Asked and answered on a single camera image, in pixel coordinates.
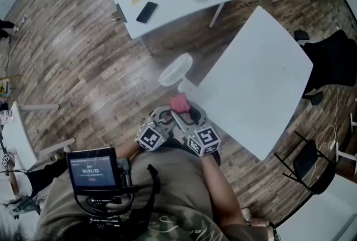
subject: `wooden floor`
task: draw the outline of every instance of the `wooden floor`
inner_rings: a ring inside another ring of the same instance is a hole
[[[344,0],[235,0],[224,6],[212,30],[208,24],[216,7],[150,33],[144,43],[155,55],[149,56],[140,41],[129,38],[122,22],[110,20],[113,0],[17,0],[8,19],[20,23],[26,15],[27,21],[11,45],[8,74],[21,74],[11,97],[26,104],[61,104],[58,111],[25,116],[28,130],[40,130],[32,137],[35,150],[71,137],[77,139],[77,150],[119,146],[136,133],[143,117],[176,93],[175,88],[158,83],[168,63],[190,52],[194,57],[191,79],[198,83],[258,5],[289,32],[307,31],[312,41],[334,33],[336,23],[356,38]],[[4,41],[0,49],[0,70],[4,70],[8,52]],[[335,123],[337,86],[323,91],[324,101],[317,107],[300,101],[274,152],[282,156],[289,152],[298,142],[294,130],[316,139]],[[343,139],[349,129],[355,97],[355,88],[340,87],[337,139]],[[330,128],[318,144],[333,136]],[[303,187],[281,175],[284,168],[272,153],[259,161],[230,137],[223,139],[221,168],[242,207],[277,222],[307,196],[301,198]],[[323,152],[334,157],[327,146]],[[323,167],[318,164],[312,182]]]

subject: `white cable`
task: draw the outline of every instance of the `white cable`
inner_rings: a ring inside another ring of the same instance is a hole
[[[340,85],[339,85],[339,87],[338,87],[338,89],[337,89],[337,102],[336,102],[336,111],[335,111],[335,125],[334,125],[334,126],[333,126],[333,125],[328,125],[328,126],[326,127],[326,129],[323,130],[323,131],[317,136],[317,138],[316,138],[316,146],[317,146],[317,141],[319,140],[320,135],[323,134],[323,133],[325,133],[330,127],[333,127],[334,133],[335,133],[335,137],[334,137],[334,140],[333,140],[333,141],[330,141],[330,142],[329,142],[329,150],[331,150],[332,147],[334,146],[334,144],[336,143],[336,134],[337,134],[337,105],[338,105],[338,103],[339,103],[339,93],[340,93]],[[322,152],[322,151],[324,150],[325,146],[326,146],[326,141],[323,141],[323,143],[320,145],[319,151]],[[311,182],[311,180],[312,180],[312,177],[313,177],[313,175],[314,175],[314,173],[315,173],[315,170],[316,170],[316,166],[317,166],[317,161],[316,161],[316,163],[315,163],[315,168],[314,168],[314,170],[312,171],[312,175],[311,175],[311,177],[310,177],[310,180],[309,180],[308,183],[307,183],[307,187],[309,186],[309,184],[310,184],[310,182]],[[295,203],[295,205],[290,209],[290,211],[289,211],[283,218],[281,218],[280,220],[278,220],[277,223],[280,222],[281,220],[283,220],[285,217],[287,217],[287,216],[290,214],[290,212],[295,208],[295,206],[296,206],[296,205],[300,202],[300,200],[302,199],[303,195],[305,194],[305,191],[306,191],[306,188],[305,188],[305,190],[303,191],[303,193],[302,193],[301,197],[299,198],[299,200]]]

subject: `display screen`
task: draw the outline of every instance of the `display screen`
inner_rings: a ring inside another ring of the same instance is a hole
[[[110,157],[81,158],[70,160],[76,186],[115,186]]]

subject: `olive shirt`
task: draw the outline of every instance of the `olive shirt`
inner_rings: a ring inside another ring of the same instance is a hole
[[[158,171],[161,191],[155,196],[148,229],[137,240],[268,240],[267,228],[229,225],[220,229],[213,222],[201,161],[180,149],[160,148],[155,152],[141,153],[132,161],[133,184],[144,186],[136,194],[132,208],[141,208],[150,196],[152,178],[147,170],[148,164]],[[66,171],[53,181],[35,238],[59,236],[87,218],[73,198],[72,184]]]

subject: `plastic bottle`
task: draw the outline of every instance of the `plastic bottle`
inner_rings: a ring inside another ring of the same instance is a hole
[[[0,124],[4,125],[12,122],[12,111],[11,110],[2,110],[0,112]]]

